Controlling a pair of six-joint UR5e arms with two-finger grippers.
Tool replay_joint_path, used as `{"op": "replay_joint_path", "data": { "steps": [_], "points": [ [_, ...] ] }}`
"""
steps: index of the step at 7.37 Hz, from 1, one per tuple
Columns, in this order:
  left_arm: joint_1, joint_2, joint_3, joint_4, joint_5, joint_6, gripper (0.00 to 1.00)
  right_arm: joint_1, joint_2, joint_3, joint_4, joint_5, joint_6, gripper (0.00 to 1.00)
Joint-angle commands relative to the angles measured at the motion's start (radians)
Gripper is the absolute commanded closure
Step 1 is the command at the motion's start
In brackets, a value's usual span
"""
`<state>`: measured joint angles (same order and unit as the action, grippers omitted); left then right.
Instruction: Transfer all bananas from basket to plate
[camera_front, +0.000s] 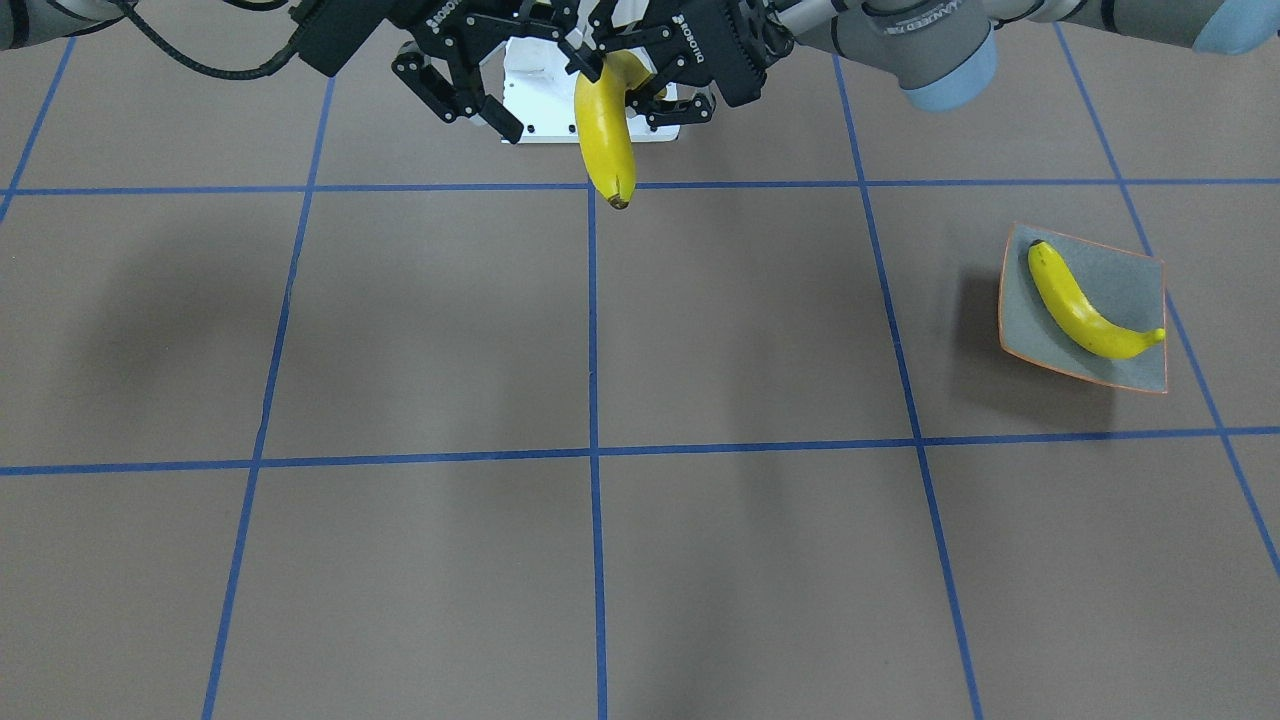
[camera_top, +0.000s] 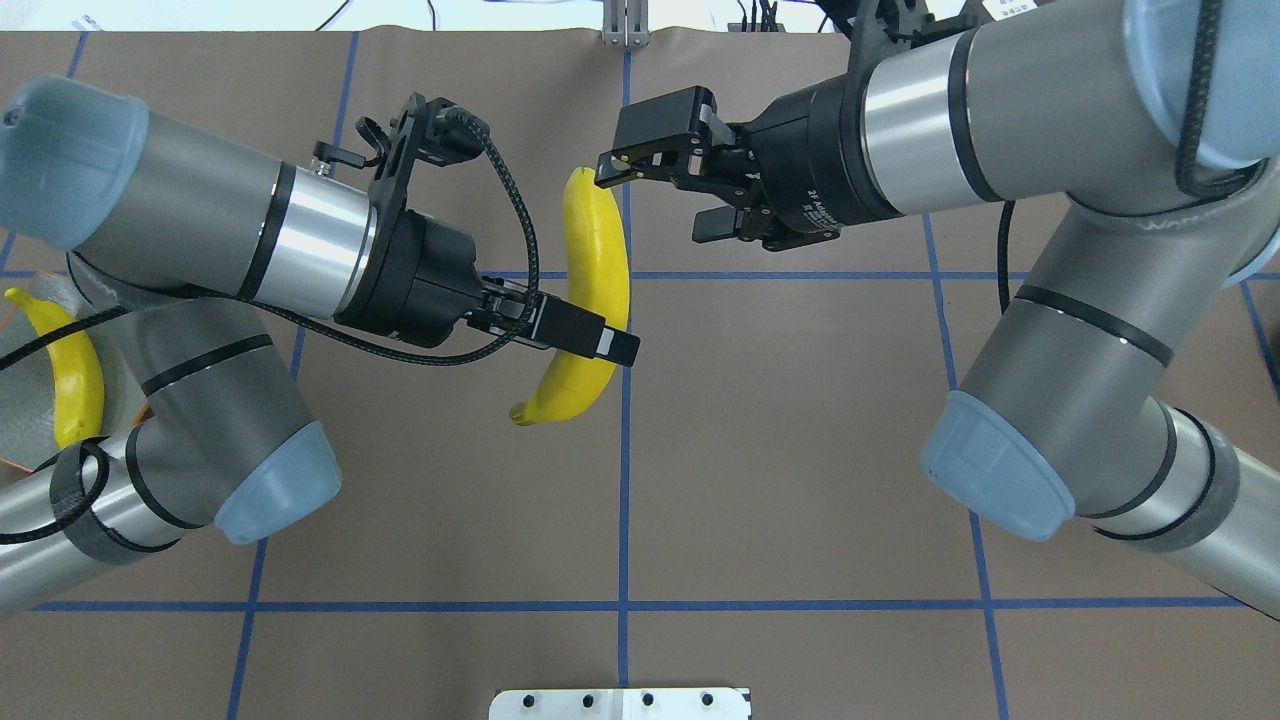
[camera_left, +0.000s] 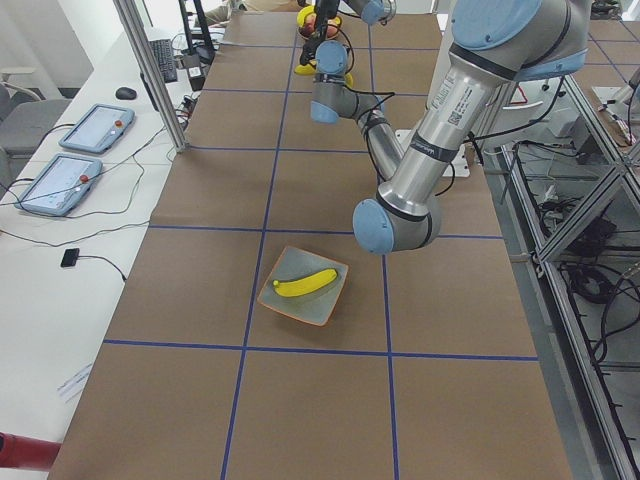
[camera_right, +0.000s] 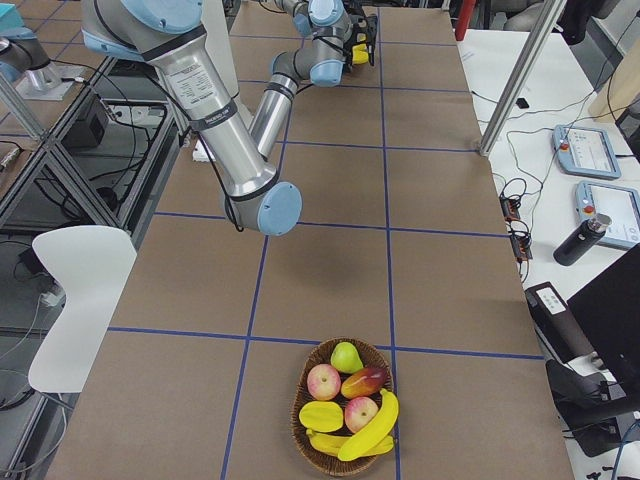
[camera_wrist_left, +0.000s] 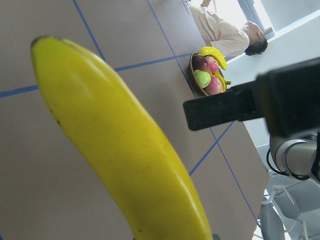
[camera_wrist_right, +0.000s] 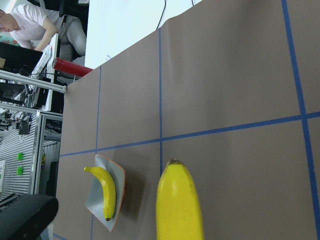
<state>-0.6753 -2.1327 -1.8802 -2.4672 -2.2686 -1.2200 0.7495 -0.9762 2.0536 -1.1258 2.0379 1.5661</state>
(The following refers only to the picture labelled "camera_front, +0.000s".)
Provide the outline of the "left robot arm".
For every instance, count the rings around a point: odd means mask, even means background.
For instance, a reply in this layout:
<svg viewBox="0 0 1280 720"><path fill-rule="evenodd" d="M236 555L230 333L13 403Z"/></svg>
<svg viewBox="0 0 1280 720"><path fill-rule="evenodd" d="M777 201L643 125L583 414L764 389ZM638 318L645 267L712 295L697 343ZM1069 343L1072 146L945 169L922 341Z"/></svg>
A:
<svg viewBox="0 0 1280 720"><path fill-rule="evenodd" d="M1277 36L1275 1L599 1L594 49L644 54L657 83L704 88L740 106L796 47L891 76L923 111L951 111L996 76L998 35L1020 23L1075 24L1193 53L1240 55Z"/></svg>

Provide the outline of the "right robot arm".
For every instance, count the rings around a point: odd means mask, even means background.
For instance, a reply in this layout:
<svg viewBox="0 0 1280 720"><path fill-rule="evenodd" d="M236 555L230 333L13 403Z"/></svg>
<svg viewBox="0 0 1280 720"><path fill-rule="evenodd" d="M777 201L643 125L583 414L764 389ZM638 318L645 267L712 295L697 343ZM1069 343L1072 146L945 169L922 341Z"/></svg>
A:
<svg viewBox="0 0 1280 720"><path fill-rule="evenodd" d="M233 70L193 59L164 38L136 1L5 1L3 49L72 38L125 22L184 68L214 79L274 76L294 59L334 77L384 24L412 35L392 63L394 76L438 118L476 119L517 143L526 126L485 88L481 67L512 38L554 44L570 72L602 73L602 55L580 33L576 1L234 1L242 12L288 10L294 29L268 60Z"/></svg>

